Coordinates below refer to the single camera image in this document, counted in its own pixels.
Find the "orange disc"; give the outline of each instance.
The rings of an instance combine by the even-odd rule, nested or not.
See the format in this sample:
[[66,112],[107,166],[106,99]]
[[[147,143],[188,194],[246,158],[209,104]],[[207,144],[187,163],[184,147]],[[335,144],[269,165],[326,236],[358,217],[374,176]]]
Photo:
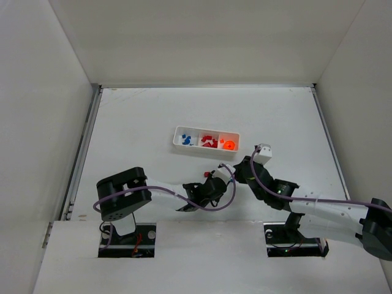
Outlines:
[[227,150],[234,150],[235,143],[233,141],[226,141],[226,143],[223,145],[223,149]]

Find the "red wire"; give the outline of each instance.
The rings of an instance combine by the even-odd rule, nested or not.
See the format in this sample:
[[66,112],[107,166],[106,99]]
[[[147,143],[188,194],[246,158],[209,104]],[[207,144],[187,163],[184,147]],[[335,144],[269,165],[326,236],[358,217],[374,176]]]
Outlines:
[[140,242],[141,242],[141,234],[139,234],[139,235],[137,236],[136,245],[135,245],[135,247],[134,247],[134,251],[132,251],[132,254],[131,254],[132,257],[133,257],[134,254],[136,253],[137,246],[139,246]]

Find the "white panel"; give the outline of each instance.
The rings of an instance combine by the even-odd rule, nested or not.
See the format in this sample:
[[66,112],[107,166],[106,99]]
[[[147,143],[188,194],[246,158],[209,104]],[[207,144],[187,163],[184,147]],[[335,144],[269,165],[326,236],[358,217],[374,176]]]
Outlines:
[[[233,157],[180,151],[172,143],[178,125],[237,132],[241,134],[239,151]],[[204,172],[221,162],[240,163],[259,143],[272,147],[274,156],[266,168],[273,177],[344,198],[310,88],[105,89],[72,219],[100,219],[92,210],[98,200],[96,184],[110,175],[143,167],[157,181],[204,183]],[[231,192],[229,185],[220,205],[230,199]],[[148,203],[135,215],[139,222],[285,221],[288,213],[270,208],[247,185],[238,184],[232,205],[219,212],[181,213]]]
[[91,94],[48,1],[0,1],[1,293],[32,291]]
[[89,79],[314,83],[363,0],[50,0]]
[[268,258],[261,222],[159,222],[156,256],[141,259],[95,258],[98,226],[55,223],[34,294],[389,293],[379,260],[353,245]]
[[[366,1],[317,84],[353,199],[392,205],[392,2]],[[384,262],[392,283],[392,263]]]

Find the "purple cable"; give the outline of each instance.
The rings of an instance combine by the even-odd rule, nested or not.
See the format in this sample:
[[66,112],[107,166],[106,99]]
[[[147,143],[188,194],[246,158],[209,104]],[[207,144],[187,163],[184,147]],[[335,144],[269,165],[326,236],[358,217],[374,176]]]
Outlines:
[[109,239],[108,239],[108,243],[105,245],[105,247],[99,249],[99,251],[105,250],[107,247],[109,247],[110,243],[111,243],[111,236],[113,235],[113,224],[110,223],[110,231],[109,231]]
[[275,192],[269,190],[266,186],[264,186],[264,184],[258,179],[258,177],[256,175],[256,171],[255,171],[255,167],[254,167],[254,157],[255,157],[257,151],[259,151],[260,149],[261,149],[261,147],[258,146],[255,149],[255,151],[253,151],[252,156],[251,156],[251,170],[252,170],[252,174],[253,174],[253,177],[255,178],[257,184],[259,184],[261,188],[263,188],[265,191],[267,191],[272,196],[275,196],[275,197],[280,198],[280,199],[288,200],[288,201],[297,200],[297,201],[307,201],[307,202],[324,202],[324,203],[342,203],[342,204],[352,204],[352,205],[363,205],[363,206],[366,206],[368,208],[377,208],[377,209],[386,211],[388,213],[392,213],[392,209],[389,209],[389,208],[381,206],[381,205],[368,203],[368,202],[353,201],[353,200],[338,200],[338,199],[317,199],[317,198],[304,198],[304,197],[289,197],[289,196],[279,195],[278,193],[275,193]]
[[225,209],[226,207],[228,207],[230,204],[232,204],[232,202],[233,202],[233,200],[234,200],[234,197],[235,197],[235,192],[236,192],[234,174],[233,174],[232,171],[227,167],[227,165],[222,164],[222,166],[228,170],[230,176],[231,176],[232,179],[233,179],[233,195],[232,195],[232,198],[230,199],[229,202],[227,202],[224,206],[221,206],[221,207],[218,207],[218,208],[205,208],[205,207],[202,207],[202,206],[200,206],[200,205],[194,203],[193,201],[189,200],[188,198],[186,198],[186,197],[184,197],[184,196],[182,196],[182,195],[180,195],[180,194],[176,194],[176,193],[173,192],[172,190],[167,189],[167,188],[165,188],[165,187],[161,187],[161,186],[143,186],[143,187],[136,187],[136,188],[131,188],[131,189],[127,189],[127,190],[124,190],[124,191],[120,191],[120,192],[111,194],[111,195],[109,195],[109,196],[106,196],[106,197],[104,197],[104,198],[98,200],[97,202],[95,202],[95,203],[93,204],[92,208],[93,208],[95,211],[97,211],[98,213],[100,213],[100,209],[97,208],[97,206],[98,206],[99,204],[105,202],[105,201],[108,201],[108,200],[110,200],[110,199],[113,199],[113,198],[115,198],[115,197],[117,197],[117,196],[120,196],[120,195],[124,195],[124,194],[129,193],[129,192],[135,192],[135,191],[146,190],[146,189],[153,189],[153,190],[162,190],[162,191],[165,191],[165,192],[167,192],[167,193],[169,193],[169,194],[172,194],[172,195],[174,195],[175,197],[178,197],[178,198],[180,198],[180,199],[182,199],[182,200],[188,202],[190,205],[192,205],[192,206],[194,206],[194,207],[197,207],[198,209],[201,209],[201,210],[204,210],[204,211],[220,211],[220,210]]

